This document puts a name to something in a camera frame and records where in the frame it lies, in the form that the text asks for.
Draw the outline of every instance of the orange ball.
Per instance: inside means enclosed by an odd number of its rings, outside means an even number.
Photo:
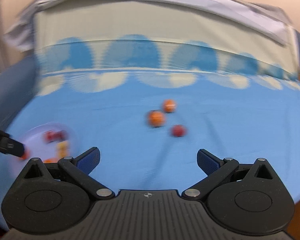
[[[20,157],[22,160],[26,160],[30,158],[30,150],[28,148],[25,147],[25,151],[23,153],[23,155]]]
[[[151,111],[148,115],[148,122],[153,127],[163,126],[165,123],[164,114],[161,111]]]
[[[166,113],[173,113],[175,111],[175,107],[176,103],[172,99],[164,100],[162,108]]]
[[[43,163],[57,163],[58,162],[58,158],[50,158],[50,159],[46,159],[43,161]]]

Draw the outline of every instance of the black plastic panel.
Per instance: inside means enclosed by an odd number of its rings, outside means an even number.
[[[89,215],[72,228],[51,235],[10,230],[2,240],[288,240],[286,233],[243,236],[215,223],[199,201],[175,190],[122,190],[114,199],[95,203]]]

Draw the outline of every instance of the blue bedsheet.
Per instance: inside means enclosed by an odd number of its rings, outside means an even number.
[[[116,85],[102,90],[107,85],[101,83],[109,79],[100,77],[109,73],[114,73]],[[120,189],[181,193],[206,176],[196,163],[197,151],[204,148],[240,163],[267,158],[294,201],[300,200],[300,84],[260,76],[175,74],[62,73],[60,87],[35,97],[7,132],[18,138],[47,122],[68,125],[80,142],[77,155],[93,146],[100,149],[101,162],[90,176],[116,193]],[[177,102],[176,112],[167,115],[164,127],[148,127],[147,112],[159,109],[167,98]],[[171,137],[174,124],[185,125],[188,134]],[[0,154],[0,205],[14,179],[7,165],[10,158]],[[1,213],[0,225],[5,225]]]

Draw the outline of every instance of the ball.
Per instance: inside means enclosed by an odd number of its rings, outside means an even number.
[[[54,140],[54,132],[53,131],[47,131],[44,133],[44,140],[46,143],[50,143]]]
[[[175,111],[176,103],[172,99],[164,100],[162,108],[166,113],[173,113]]]
[[[20,158],[24,161],[29,159],[30,158],[30,150],[25,147],[25,151],[24,151],[23,155]]]
[[[69,149],[68,141],[62,141],[57,143],[57,151],[67,151]]]
[[[58,158],[49,158],[43,161],[43,163],[57,163],[58,162]]]
[[[65,141],[68,138],[68,134],[65,130],[54,133],[54,141]]]
[[[164,114],[158,110],[151,111],[148,115],[148,122],[152,127],[163,126],[165,123]]]
[[[183,125],[177,124],[174,125],[171,129],[171,134],[174,137],[182,137],[186,134],[187,130]]]

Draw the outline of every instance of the bed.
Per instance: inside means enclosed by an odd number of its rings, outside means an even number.
[[[240,163],[264,157],[300,200],[300,38],[281,10],[238,0],[36,0],[7,40],[29,52],[0,75],[0,129],[13,138],[66,124],[71,155],[97,146],[90,176],[115,193],[182,192],[206,176],[201,148]],[[176,112],[149,127],[147,112],[168,98]],[[171,137],[174,124],[187,135]],[[25,165],[11,163],[0,154],[0,205]]]

